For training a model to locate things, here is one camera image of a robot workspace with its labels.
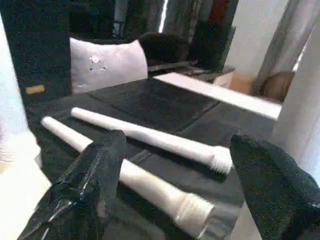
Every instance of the gray curtain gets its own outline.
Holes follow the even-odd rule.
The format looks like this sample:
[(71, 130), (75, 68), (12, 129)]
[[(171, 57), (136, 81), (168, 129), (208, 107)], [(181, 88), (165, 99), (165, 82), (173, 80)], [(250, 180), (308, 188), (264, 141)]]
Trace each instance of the gray curtain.
[(254, 83), (258, 94), (265, 79), (292, 71), (320, 14), (320, 0), (289, 0)]

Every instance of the black fabric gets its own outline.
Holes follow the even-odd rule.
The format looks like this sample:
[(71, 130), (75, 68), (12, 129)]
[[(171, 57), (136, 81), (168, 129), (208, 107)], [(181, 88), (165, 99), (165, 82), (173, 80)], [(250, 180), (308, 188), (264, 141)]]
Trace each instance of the black fabric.
[(100, 240), (126, 148), (122, 131), (91, 143), (41, 198), (19, 240)]
[[(41, 146), (43, 171), (51, 181), (78, 153), (44, 129), (50, 115), (99, 141), (108, 131), (70, 117), (80, 107), (210, 145), (228, 146), (237, 131), (268, 137), (274, 121), (158, 80), (147, 79), (29, 106), (29, 125)], [(125, 157), (178, 188), (216, 204), (204, 239), (220, 239), (233, 228), (244, 201), (234, 169), (225, 177), (183, 157), (127, 138)], [(163, 212), (121, 183), (104, 239), (188, 239)]]
[(230, 152), (264, 240), (298, 239), (320, 224), (320, 189), (289, 154), (244, 134), (232, 137)]

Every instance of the white pillow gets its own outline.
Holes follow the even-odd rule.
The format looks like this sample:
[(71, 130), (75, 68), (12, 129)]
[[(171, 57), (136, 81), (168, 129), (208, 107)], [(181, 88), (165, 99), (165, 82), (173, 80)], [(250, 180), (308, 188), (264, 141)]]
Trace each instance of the white pillow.
[(70, 38), (70, 50), (74, 94), (148, 77), (146, 56), (138, 40), (99, 45)]

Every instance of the black tablecloth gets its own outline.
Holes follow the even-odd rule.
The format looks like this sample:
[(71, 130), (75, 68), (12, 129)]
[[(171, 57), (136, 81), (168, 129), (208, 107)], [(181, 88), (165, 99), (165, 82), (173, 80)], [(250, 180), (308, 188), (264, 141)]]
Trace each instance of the black tablecloth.
[[(54, 181), (78, 153), (40, 125), (49, 115), (85, 136), (99, 140), (105, 129), (70, 116), (72, 107), (173, 133), (208, 145), (228, 147), (238, 131), (268, 138), (275, 122), (226, 103), (155, 79), (140, 80), (27, 108), (31, 130), (41, 147), (43, 171)], [(244, 196), (234, 169), (227, 177), (156, 147), (127, 139), (126, 158), (174, 186), (216, 204), (203, 239), (219, 239), (232, 230)], [(187, 239), (188, 235), (155, 206), (121, 183), (104, 239)]]

